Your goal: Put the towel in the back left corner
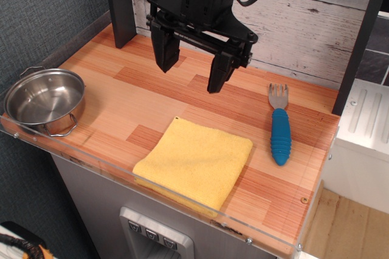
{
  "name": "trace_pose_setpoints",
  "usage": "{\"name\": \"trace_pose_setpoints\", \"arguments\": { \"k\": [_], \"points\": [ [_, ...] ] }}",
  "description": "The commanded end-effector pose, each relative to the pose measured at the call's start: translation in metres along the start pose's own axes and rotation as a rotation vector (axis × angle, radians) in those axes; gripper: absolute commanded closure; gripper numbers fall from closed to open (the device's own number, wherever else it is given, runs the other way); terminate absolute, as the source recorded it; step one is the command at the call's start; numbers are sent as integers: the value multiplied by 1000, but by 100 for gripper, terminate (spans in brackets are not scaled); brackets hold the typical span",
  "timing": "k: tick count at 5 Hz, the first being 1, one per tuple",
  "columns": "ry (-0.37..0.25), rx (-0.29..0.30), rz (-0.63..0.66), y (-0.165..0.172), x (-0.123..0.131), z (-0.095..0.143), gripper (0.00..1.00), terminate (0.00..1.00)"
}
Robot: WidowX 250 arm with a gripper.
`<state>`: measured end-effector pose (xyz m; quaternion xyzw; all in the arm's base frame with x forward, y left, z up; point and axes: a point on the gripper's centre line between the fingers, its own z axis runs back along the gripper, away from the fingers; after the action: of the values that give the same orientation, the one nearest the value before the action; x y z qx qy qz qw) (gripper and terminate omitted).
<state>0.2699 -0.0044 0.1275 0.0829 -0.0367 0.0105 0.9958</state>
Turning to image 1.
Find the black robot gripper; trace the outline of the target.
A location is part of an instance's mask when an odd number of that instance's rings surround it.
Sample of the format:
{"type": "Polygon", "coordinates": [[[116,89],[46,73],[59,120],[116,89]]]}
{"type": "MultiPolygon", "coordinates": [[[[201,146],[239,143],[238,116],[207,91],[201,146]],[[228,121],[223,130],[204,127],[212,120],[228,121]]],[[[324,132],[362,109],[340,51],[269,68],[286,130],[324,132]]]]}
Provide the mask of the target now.
{"type": "Polygon", "coordinates": [[[221,91],[236,67],[250,63],[251,48],[258,37],[235,18],[232,5],[238,1],[247,7],[257,0],[147,1],[154,56],[164,73],[179,60],[180,41],[215,55],[207,87],[210,94],[221,91]]]}

